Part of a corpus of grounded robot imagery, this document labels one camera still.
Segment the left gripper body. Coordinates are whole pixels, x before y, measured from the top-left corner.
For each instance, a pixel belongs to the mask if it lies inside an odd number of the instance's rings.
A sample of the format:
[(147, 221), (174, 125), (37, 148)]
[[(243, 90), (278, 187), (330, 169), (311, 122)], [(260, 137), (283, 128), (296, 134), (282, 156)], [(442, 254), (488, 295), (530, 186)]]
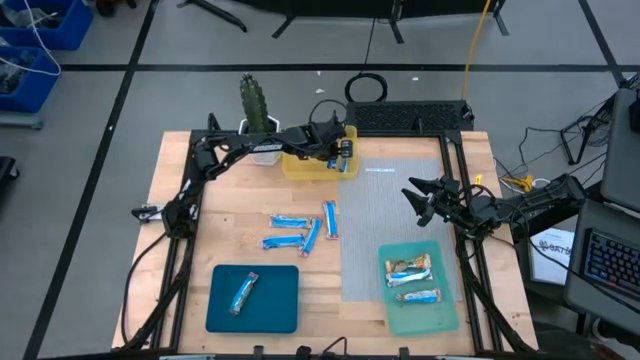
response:
[(305, 135), (301, 158), (325, 160), (329, 151), (339, 153), (338, 143), (345, 136), (345, 127), (336, 114), (325, 122), (309, 121), (301, 129)]

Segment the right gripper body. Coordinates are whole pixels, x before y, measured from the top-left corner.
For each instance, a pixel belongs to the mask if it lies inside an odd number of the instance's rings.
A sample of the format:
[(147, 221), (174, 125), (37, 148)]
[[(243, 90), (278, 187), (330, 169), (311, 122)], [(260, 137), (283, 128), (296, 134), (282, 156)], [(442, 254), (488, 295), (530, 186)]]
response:
[(465, 189), (460, 182), (443, 176), (437, 180), (437, 189), (432, 193), (431, 206), (445, 221), (457, 226), (472, 226), (473, 217), (466, 205)]

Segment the yellow translucent plastic bin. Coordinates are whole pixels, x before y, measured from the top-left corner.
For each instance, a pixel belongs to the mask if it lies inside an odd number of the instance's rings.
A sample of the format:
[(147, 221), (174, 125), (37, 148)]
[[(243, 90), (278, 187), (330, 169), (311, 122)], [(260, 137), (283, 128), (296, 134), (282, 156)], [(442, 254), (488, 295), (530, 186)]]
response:
[(346, 126), (346, 137), (353, 141), (354, 154), (348, 161), (348, 171), (340, 172), (342, 159), (337, 159), (337, 167), (328, 169), (327, 162), (316, 159), (300, 160), (294, 155), (283, 154), (281, 165), (284, 175), (292, 180), (351, 180), (355, 179), (359, 170), (358, 130), (353, 125)]

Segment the grey woven mat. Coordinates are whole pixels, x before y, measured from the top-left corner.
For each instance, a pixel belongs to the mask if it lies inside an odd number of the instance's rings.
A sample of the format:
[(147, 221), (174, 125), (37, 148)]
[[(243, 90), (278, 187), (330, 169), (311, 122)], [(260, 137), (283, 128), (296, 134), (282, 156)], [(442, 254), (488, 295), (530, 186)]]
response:
[(380, 246), (428, 240), (439, 244), (449, 288), (456, 301), (462, 299), (452, 228), (438, 216), (426, 227), (418, 226), (415, 211), (401, 193), (411, 186), (410, 177), (435, 179), (441, 173), (441, 162), (433, 158), (362, 158), (357, 177), (339, 184), (344, 301), (382, 300)]

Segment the white hexagonal plant pot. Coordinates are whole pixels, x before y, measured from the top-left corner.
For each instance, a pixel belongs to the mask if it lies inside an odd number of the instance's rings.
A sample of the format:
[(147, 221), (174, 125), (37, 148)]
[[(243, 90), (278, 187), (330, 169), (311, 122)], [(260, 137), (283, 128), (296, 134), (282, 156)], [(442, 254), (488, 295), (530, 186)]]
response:
[[(268, 115), (267, 118), (268, 118), (270, 129), (279, 132), (280, 122), (270, 115)], [(240, 122), (238, 132), (245, 134), (248, 132), (248, 130), (249, 130), (249, 122), (247, 119), (243, 119)], [(248, 155), (248, 157), (250, 158), (251, 162), (254, 165), (268, 166), (268, 167), (274, 166), (279, 161), (280, 156), (281, 156), (280, 152), (252, 153)]]

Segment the black perforated metal case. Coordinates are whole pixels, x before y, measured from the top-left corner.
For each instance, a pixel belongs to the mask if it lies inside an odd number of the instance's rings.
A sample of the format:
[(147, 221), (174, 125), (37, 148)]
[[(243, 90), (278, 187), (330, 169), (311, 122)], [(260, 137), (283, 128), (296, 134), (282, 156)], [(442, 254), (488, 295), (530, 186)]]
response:
[(463, 100), (350, 102), (347, 123), (360, 132), (471, 131), (475, 115)]

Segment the green cactus plant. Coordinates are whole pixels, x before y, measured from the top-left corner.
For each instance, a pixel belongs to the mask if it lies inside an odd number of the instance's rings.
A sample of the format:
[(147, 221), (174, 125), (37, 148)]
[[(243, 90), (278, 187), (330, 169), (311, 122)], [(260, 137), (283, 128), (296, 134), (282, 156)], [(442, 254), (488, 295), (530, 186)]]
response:
[(242, 76), (240, 81), (240, 94), (249, 132), (267, 132), (270, 123), (263, 89), (258, 81), (249, 73), (245, 73)]

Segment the teal translucent plastic bin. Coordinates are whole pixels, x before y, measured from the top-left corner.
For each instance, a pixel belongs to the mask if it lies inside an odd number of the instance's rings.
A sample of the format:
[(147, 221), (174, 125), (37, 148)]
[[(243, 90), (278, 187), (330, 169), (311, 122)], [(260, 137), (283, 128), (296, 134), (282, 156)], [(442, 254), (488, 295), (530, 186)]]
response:
[[(386, 284), (386, 260), (412, 259), (427, 253), (431, 259), (432, 280), (412, 281), (390, 288)], [(409, 242), (382, 245), (378, 250), (382, 275), (382, 297), (387, 309), (387, 323), (395, 336), (417, 336), (455, 331), (459, 327), (456, 285), (447, 274), (446, 261), (436, 241)], [(442, 301), (433, 304), (402, 303), (397, 294), (439, 288)]]

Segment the grey desk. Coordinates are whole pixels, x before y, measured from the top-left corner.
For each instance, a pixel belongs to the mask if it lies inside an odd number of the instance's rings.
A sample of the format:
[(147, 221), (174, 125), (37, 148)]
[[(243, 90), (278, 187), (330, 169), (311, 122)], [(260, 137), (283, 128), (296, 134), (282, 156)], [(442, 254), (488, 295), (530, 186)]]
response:
[(589, 228), (640, 244), (640, 219), (594, 201), (586, 202), (577, 220), (565, 299), (579, 310), (640, 335), (640, 301), (596, 283), (581, 270), (585, 231)]

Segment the dark blue plastic bin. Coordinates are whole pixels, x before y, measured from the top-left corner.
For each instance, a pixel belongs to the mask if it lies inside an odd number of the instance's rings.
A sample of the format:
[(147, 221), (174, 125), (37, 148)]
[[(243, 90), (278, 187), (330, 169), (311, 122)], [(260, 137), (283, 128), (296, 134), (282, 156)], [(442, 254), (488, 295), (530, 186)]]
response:
[[(259, 279), (239, 315), (229, 312), (247, 274)], [(298, 326), (299, 270), (293, 265), (218, 265), (213, 269), (205, 327), (210, 333), (291, 334)]]

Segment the black stand leg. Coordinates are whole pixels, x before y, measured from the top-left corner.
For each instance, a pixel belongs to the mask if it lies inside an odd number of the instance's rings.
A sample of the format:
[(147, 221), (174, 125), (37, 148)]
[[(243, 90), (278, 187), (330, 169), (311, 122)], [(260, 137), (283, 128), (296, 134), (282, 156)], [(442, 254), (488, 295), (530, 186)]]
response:
[(208, 0), (184, 0), (176, 5), (177, 8), (183, 8), (188, 5), (195, 5), (198, 8), (205, 10), (206, 12), (218, 17), (219, 19), (238, 27), (242, 32), (247, 33), (247, 26), (236, 16), (227, 12), (226, 10), (213, 5)]

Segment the blue plastic storage crate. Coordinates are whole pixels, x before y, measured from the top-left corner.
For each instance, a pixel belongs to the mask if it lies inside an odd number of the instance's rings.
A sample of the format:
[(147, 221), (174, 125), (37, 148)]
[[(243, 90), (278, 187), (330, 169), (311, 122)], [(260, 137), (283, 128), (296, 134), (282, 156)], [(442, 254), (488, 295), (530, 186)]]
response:
[(14, 26), (6, 15), (5, 25), (0, 25), (0, 37), (13, 46), (39, 47), (40, 42), (33, 32), (26, 3), (38, 21), (42, 14), (50, 15), (48, 20), (36, 24), (42, 43), (49, 50), (77, 50), (93, 20), (93, 14), (82, 0), (4, 0), (7, 10), (16, 12)]
[(0, 46), (0, 111), (37, 113), (58, 77), (42, 49)]

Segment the grey cart base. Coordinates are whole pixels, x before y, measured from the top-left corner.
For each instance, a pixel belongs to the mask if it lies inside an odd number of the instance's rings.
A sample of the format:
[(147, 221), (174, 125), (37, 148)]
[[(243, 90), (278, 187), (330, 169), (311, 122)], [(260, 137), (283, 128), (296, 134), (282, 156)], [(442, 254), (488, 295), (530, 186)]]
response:
[(37, 114), (0, 112), (0, 127), (21, 127), (41, 130), (43, 120)]

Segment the black chair base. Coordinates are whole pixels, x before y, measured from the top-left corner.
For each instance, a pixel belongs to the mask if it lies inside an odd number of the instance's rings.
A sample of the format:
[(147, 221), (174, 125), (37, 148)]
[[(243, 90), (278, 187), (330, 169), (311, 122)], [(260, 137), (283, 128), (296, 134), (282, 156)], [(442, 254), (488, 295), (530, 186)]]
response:
[(0, 184), (16, 180), (19, 176), (16, 160), (12, 157), (0, 156)]

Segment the black aluminium table frame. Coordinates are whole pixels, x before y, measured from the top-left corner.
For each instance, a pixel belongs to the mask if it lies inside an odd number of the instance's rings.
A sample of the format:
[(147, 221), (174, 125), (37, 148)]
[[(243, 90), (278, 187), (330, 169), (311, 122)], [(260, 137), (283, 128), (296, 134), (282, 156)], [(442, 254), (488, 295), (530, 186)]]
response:
[[(148, 200), (165, 203), (171, 200), (182, 185), (183, 173), (190, 159), (189, 146), (201, 137), (202, 130), (190, 132), (168, 131), (163, 134), (160, 151)], [(482, 185), (500, 196), (499, 183), (493, 164), (486, 132), (449, 132), (445, 140), (436, 137), (361, 137), (357, 146), (362, 157), (392, 157), (436, 160), (438, 170), (444, 169), (441, 150), (447, 144), (452, 173), (460, 177), (464, 154), (467, 177), (482, 175)], [(300, 345), (314, 351), (322, 350), (340, 336), (348, 340), (351, 356), (398, 356), (398, 349), (408, 347), (413, 356), (472, 355), (475, 351), (471, 319), (466, 300), (457, 303), (461, 325), (457, 332), (416, 337), (392, 336), (386, 324), (386, 310), (381, 302), (345, 302), (338, 293), (344, 281), (341, 270), (340, 244), (345, 241), (322, 240), (311, 257), (305, 259), (285, 250), (281, 255), (258, 250), (249, 240), (258, 240), (258, 230), (268, 230), (268, 213), (282, 209), (302, 214), (321, 214), (319, 202), (337, 196), (338, 183), (330, 181), (289, 181), (276, 167), (251, 165), (241, 160), (205, 190), (199, 226), (195, 240), (194, 260), (189, 284), (171, 300), (152, 335), (159, 335), (159, 345), (148, 340), (148, 347), (172, 347), (179, 353), (247, 354), (254, 345), (262, 345), (267, 355), (291, 354)], [(165, 268), (168, 276), (179, 272), (185, 250), (184, 241), (159, 243), (142, 258), (132, 275), (127, 302), (125, 328), (128, 339), (141, 328), (158, 304), (164, 285)], [(493, 301), (510, 326), (522, 340), (538, 349), (533, 321), (526, 298), (518, 259), (514, 249), (493, 238), (484, 242), (488, 283)], [(296, 265), (300, 269), (301, 314), (295, 333), (289, 335), (213, 334), (205, 330), (206, 303), (212, 270), (222, 263), (254, 263)]]

